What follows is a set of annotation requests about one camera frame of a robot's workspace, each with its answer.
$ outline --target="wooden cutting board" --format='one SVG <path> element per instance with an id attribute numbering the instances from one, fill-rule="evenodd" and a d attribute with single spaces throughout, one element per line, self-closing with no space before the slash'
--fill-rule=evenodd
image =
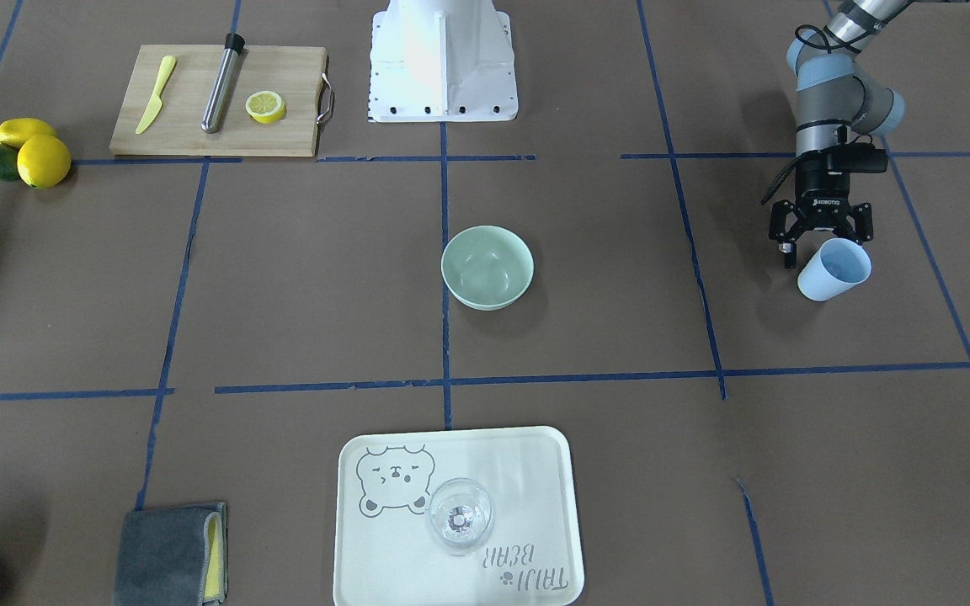
<path id="1" fill-rule="evenodd" d="M 145 114 L 164 55 L 177 57 L 178 65 L 159 95 L 163 108 L 155 122 L 137 135 L 137 123 Z M 246 46 L 222 130 L 209 135 L 200 129 L 200 119 L 222 57 L 222 45 L 142 46 L 111 136 L 111 152 L 224 157 L 315 155 L 320 74 L 326 68 L 328 51 L 311 46 Z M 257 91 L 279 93 L 286 103 L 285 118 L 272 124 L 250 118 L 246 99 Z"/>

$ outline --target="glass cup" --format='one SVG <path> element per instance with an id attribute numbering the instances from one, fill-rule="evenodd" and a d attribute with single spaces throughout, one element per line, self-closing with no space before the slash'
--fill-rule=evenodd
<path id="1" fill-rule="evenodd" d="M 473 552 L 485 540 L 492 521 L 493 500 L 474 480 L 455 478 L 432 492 L 428 525 L 452 556 Z"/>

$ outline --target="yellow knife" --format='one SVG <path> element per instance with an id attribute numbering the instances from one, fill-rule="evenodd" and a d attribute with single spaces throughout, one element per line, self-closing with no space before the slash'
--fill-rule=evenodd
<path id="1" fill-rule="evenodd" d="M 159 98 L 159 95 L 163 92 L 164 86 L 167 85 L 167 79 L 170 77 L 170 72 L 173 72 L 174 65 L 176 64 L 178 64 L 178 59 L 174 58 L 174 55 L 167 55 L 159 62 L 159 73 L 155 77 L 155 88 L 152 88 L 152 96 L 149 97 L 149 106 L 145 108 L 145 115 L 141 117 L 140 123 L 137 124 L 136 133 L 138 135 L 152 125 L 152 120 L 155 120 L 155 116 L 163 108 L 163 101 Z"/>

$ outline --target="bear drawing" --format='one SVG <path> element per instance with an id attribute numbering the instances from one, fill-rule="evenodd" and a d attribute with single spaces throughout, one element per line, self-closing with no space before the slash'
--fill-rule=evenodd
<path id="1" fill-rule="evenodd" d="M 407 446 L 385 448 L 380 453 L 367 449 L 358 460 L 362 488 L 358 509 L 367 518 L 400 507 L 415 515 L 423 514 L 429 503 L 429 479 L 434 468 L 434 458 L 424 445 L 414 451 Z"/>

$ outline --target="gray towel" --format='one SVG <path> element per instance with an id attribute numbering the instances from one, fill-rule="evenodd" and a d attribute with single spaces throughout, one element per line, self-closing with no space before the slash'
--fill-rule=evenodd
<path id="1" fill-rule="evenodd" d="M 201 606 L 226 598 L 225 502 L 126 514 L 115 606 Z"/>

